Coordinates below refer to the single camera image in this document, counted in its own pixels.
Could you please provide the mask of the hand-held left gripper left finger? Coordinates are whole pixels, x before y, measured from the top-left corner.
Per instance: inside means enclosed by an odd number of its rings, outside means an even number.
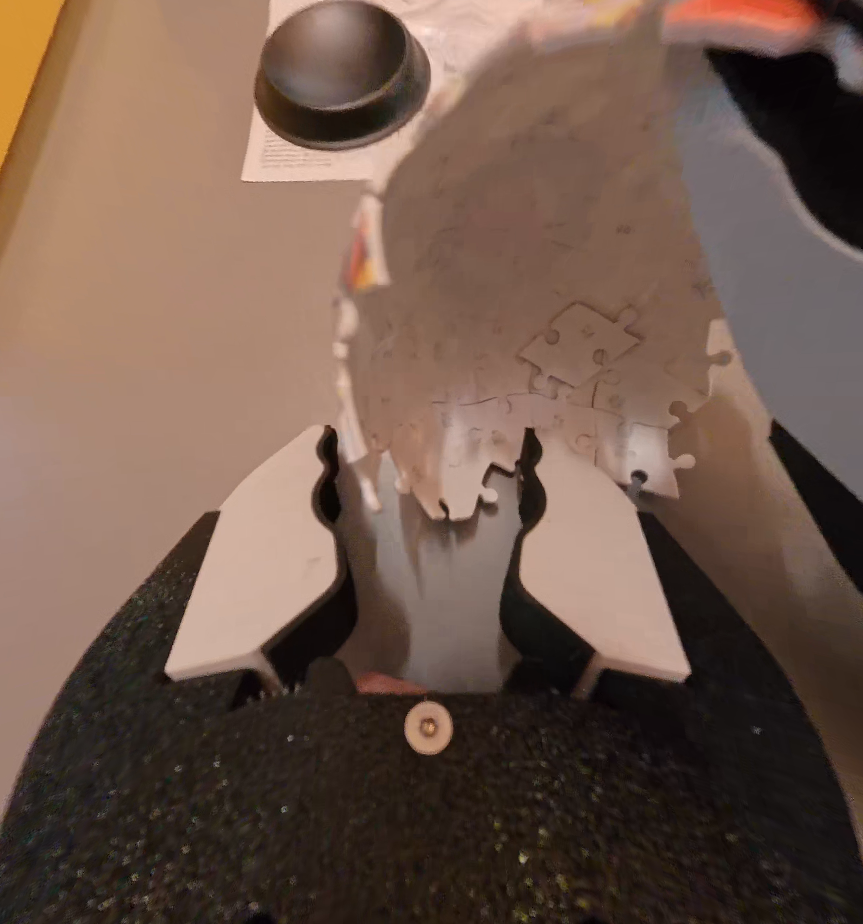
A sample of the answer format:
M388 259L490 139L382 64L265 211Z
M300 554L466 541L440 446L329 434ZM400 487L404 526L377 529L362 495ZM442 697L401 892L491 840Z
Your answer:
M221 504L165 663L176 682L253 672L295 687L336 653L357 619L335 526L337 435L314 425L270 456Z

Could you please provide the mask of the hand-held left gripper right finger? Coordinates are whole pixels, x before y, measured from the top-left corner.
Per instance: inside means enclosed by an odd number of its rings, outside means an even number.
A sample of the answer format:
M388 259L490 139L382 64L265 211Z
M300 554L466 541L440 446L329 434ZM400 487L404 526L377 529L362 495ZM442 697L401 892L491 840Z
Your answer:
M606 673L683 684L691 668L637 509L563 441L525 432L503 633L541 684L588 699Z

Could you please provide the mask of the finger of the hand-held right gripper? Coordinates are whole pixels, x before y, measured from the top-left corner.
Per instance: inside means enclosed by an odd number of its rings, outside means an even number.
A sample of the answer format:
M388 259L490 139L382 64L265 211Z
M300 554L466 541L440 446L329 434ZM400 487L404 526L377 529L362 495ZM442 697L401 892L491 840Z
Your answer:
M702 50L664 52L694 225L749 377L863 502L863 253L808 213Z

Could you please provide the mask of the assembled jigsaw puzzle sheet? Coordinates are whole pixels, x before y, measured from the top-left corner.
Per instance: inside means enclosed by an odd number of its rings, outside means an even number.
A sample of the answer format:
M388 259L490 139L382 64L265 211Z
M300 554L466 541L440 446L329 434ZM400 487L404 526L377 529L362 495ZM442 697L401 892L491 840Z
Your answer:
M555 2L450 78L358 204L336 300L340 447L433 520L494 503L527 431L679 497L674 405L722 316L675 144L662 2Z

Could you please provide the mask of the black round ball stand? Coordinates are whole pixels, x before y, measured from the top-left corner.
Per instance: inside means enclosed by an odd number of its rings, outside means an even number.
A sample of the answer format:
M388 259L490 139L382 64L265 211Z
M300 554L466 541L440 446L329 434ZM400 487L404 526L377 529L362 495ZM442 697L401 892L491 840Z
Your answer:
M419 113L430 60L405 23L382 6L317 2L282 20L260 54L254 103L278 137L314 151L383 141Z

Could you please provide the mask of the white printed paper sheet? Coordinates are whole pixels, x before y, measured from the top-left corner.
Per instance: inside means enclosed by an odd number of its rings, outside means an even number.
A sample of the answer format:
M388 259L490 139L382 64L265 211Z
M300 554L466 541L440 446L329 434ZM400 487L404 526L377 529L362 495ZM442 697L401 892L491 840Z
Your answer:
M339 152L299 147L279 137L253 111L241 179L244 182L324 182L369 180L402 156L414 141L427 110L447 79L456 74L446 50L446 2L381 1L400 17L423 46L431 66L431 87L419 113L406 126L370 145Z

